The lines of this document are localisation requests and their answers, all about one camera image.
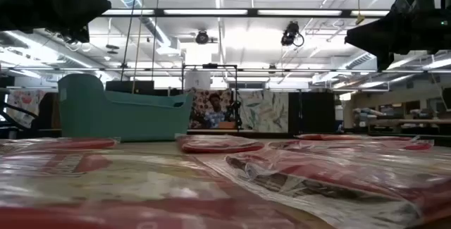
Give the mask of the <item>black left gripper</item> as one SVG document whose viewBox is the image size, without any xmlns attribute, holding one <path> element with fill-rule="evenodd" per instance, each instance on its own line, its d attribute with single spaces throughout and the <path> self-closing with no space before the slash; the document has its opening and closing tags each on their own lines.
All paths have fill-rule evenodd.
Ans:
<svg viewBox="0 0 451 229">
<path fill-rule="evenodd" d="M 87 24 L 110 8 L 109 0 L 0 0 L 0 32 L 45 29 L 65 42 L 87 43 Z"/>
</svg>

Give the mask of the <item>black box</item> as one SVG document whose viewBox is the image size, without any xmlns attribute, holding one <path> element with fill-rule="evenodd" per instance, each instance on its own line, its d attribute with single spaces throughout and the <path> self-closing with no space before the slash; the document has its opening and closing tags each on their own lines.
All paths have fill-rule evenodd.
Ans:
<svg viewBox="0 0 451 229">
<path fill-rule="evenodd" d="M 154 81 L 108 81 L 105 86 L 106 91 L 124 92 L 135 94 L 151 94 L 154 91 Z"/>
</svg>

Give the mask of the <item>floral print partition panel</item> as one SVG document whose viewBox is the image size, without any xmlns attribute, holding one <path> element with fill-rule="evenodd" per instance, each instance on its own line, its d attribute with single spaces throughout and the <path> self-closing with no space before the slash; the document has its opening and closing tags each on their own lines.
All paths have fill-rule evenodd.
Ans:
<svg viewBox="0 0 451 229">
<path fill-rule="evenodd" d="M 205 90 L 194 89 L 194 99 L 192 102 L 192 110 L 190 114 L 190 128 L 191 129 L 209 129 L 204 120 L 205 113 L 211 110 L 211 104 L 209 103 L 209 96 L 216 93 L 221 98 L 221 106 L 226 113 L 226 106 L 229 106 L 233 102 L 232 92 L 229 89 L 223 90 Z"/>
</svg>

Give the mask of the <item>leaf print partition panel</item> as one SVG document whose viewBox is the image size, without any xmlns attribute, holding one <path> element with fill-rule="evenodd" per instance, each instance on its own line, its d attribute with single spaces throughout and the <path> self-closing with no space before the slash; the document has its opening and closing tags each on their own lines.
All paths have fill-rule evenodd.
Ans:
<svg viewBox="0 0 451 229">
<path fill-rule="evenodd" d="M 289 94 L 269 90 L 238 93 L 242 127 L 254 132 L 287 132 Z"/>
</svg>

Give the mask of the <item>black overhead frame bar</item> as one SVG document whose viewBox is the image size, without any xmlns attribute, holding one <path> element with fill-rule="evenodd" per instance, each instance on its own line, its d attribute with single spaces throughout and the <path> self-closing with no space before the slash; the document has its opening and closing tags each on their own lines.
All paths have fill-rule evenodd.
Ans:
<svg viewBox="0 0 451 229">
<path fill-rule="evenodd" d="M 369 18 L 379 18 L 388 14 L 389 10 L 379 9 L 269 9 L 269 8 L 113 8 L 101 14 L 101 17 L 108 18 L 126 18 L 126 17 L 284 17 L 284 18 L 356 18 L 359 14 Z"/>
</svg>

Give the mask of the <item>person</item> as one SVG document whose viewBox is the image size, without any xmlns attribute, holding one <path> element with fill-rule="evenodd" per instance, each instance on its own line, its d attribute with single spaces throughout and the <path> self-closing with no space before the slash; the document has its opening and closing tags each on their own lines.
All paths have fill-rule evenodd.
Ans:
<svg viewBox="0 0 451 229">
<path fill-rule="evenodd" d="M 220 123 L 225 120 L 220 96 L 216 93 L 211 94 L 209 96 L 209 103 L 211 104 L 211 110 L 205 113 L 205 124 L 209 129 L 219 128 Z"/>
</svg>

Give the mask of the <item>patterned cloth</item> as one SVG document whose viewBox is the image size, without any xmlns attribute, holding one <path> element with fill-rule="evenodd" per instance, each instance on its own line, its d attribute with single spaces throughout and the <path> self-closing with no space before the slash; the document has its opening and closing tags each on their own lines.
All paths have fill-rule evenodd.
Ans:
<svg viewBox="0 0 451 229">
<path fill-rule="evenodd" d="M 13 90 L 8 96 L 6 103 L 24 109 L 35 115 L 39 114 L 39 104 L 46 92 L 42 90 Z M 21 125 L 27 128 L 31 127 L 32 121 L 35 119 L 31 115 L 7 108 L 6 113 Z"/>
</svg>

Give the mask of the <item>wooden workbench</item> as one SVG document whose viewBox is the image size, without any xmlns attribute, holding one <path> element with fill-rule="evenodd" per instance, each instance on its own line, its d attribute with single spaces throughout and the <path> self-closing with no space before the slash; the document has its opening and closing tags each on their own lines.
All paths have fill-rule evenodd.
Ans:
<svg viewBox="0 0 451 229">
<path fill-rule="evenodd" d="M 414 129 L 414 133 L 420 133 L 420 128 L 451 130 L 449 111 L 444 118 L 439 118 L 438 113 L 432 109 L 412 109 L 406 116 L 394 111 L 381 112 L 370 108 L 356 108 L 352 112 L 354 126 L 366 128 L 368 132 L 377 128 L 391 129 L 394 133 L 401 133 L 403 129 Z"/>
</svg>

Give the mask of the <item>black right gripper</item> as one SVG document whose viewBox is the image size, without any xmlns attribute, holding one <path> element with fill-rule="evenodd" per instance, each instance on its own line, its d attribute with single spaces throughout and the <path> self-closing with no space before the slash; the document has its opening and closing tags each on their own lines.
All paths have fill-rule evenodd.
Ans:
<svg viewBox="0 0 451 229">
<path fill-rule="evenodd" d="M 451 0 L 395 0 L 384 17 L 348 30 L 345 42 L 377 56 L 379 70 L 395 54 L 451 49 Z"/>
</svg>

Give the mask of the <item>black tripod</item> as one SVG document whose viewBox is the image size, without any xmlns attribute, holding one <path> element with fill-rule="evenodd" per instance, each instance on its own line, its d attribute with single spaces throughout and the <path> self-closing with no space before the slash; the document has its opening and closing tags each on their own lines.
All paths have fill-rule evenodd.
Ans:
<svg viewBox="0 0 451 229">
<path fill-rule="evenodd" d="M 231 105 L 226 106 L 225 121 L 229 123 L 234 123 L 234 128 L 240 130 L 242 127 L 242 119 L 240 116 L 241 103 L 239 101 L 234 101 Z"/>
</svg>

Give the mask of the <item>teal plastic basket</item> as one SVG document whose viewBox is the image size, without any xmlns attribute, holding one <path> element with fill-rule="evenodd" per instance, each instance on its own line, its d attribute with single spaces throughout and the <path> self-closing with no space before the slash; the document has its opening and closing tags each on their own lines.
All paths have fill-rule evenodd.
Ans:
<svg viewBox="0 0 451 229">
<path fill-rule="evenodd" d="M 63 137 L 118 137 L 123 142 L 173 141 L 187 132 L 193 93 L 172 97 L 111 92 L 89 74 L 58 81 Z"/>
</svg>

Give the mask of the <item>red Orville Redenbacher popcorn bag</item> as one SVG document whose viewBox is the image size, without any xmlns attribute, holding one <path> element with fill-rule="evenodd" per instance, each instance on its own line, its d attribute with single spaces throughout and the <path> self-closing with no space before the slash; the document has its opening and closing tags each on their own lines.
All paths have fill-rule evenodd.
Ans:
<svg viewBox="0 0 451 229">
<path fill-rule="evenodd" d="M 119 144 L 114 138 L 34 138 L 7 140 L 0 139 L 0 154 L 36 149 L 108 149 Z"/>
<path fill-rule="evenodd" d="M 262 149 L 203 163 L 264 199 L 337 229 L 406 229 L 444 218 L 451 229 L 451 153 Z"/>
<path fill-rule="evenodd" d="M 270 142 L 272 149 L 406 149 L 426 150 L 434 146 L 433 140 L 288 140 Z"/>
<path fill-rule="evenodd" d="M 295 136 L 299 140 L 397 140 L 410 141 L 410 137 L 395 137 L 395 136 L 368 136 L 368 135 L 326 135 L 326 134 L 303 134 Z"/>
<path fill-rule="evenodd" d="M 188 156 L 118 150 L 0 157 L 0 229 L 310 229 Z"/>
<path fill-rule="evenodd" d="M 181 151 L 189 154 L 229 154 L 256 151 L 265 144 L 232 135 L 180 135 L 175 139 Z"/>
</svg>

